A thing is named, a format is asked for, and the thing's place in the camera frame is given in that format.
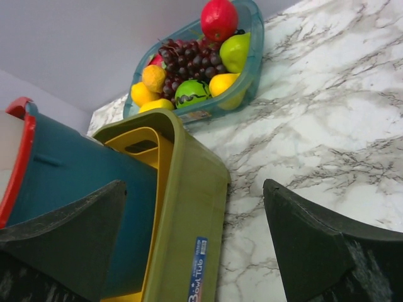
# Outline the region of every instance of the white object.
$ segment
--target white object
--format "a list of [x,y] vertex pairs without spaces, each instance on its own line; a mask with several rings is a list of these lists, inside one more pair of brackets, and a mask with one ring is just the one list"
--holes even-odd
[[24,132],[24,121],[0,111],[0,197],[4,198]]

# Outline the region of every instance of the red rim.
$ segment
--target red rim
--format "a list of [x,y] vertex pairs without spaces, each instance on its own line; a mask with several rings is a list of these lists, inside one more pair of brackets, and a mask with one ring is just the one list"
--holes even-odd
[[4,193],[3,201],[0,204],[0,228],[4,228],[13,210],[15,201],[20,191],[28,162],[30,161],[33,138],[35,136],[35,126],[37,121],[34,116],[26,112],[25,106],[32,102],[28,98],[18,98],[6,109],[6,112],[21,120],[24,120],[24,131],[18,149],[17,159],[11,173],[7,189]]

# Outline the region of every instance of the handle hole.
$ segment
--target handle hole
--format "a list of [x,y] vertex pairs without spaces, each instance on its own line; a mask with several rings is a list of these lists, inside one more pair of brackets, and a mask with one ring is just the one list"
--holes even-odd
[[133,145],[127,146],[125,148],[126,152],[130,153],[141,153],[150,149],[154,149],[158,147],[157,143],[152,142],[151,140],[142,140],[141,142],[134,143]]

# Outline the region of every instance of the fruit bowl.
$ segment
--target fruit bowl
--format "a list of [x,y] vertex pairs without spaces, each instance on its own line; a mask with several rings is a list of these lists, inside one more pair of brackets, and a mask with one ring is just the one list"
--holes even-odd
[[[175,114],[181,118],[183,123],[190,123],[204,118],[216,118],[230,112],[239,111],[247,106],[256,95],[260,81],[261,60],[263,56],[263,18],[258,6],[252,0],[234,0],[232,3],[235,5],[239,16],[238,28],[250,31],[251,33],[245,66],[235,83],[224,93],[215,98],[210,98],[206,101],[174,110]],[[188,26],[166,37],[165,40],[168,38],[183,41],[192,40],[197,38],[197,33],[202,33],[200,20],[190,23]],[[155,44],[143,56],[133,75],[132,85],[142,80],[144,67],[149,63],[149,58],[158,52],[160,46],[161,42]],[[139,107],[133,103],[129,90],[128,98],[123,109],[123,118],[136,115],[138,112]]]

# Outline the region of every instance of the olive green bin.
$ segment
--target olive green bin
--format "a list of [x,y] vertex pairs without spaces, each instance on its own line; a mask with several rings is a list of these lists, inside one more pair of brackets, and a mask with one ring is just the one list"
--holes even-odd
[[213,152],[183,128],[173,112],[166,109],[154,109],[109,124],[93,137],[105,143],[140,127],[153,128],[174,143],[143,301],[188,301],[196,239],[205,237],[208,243],[201,300],[214,302],[230,182],[228,170]]

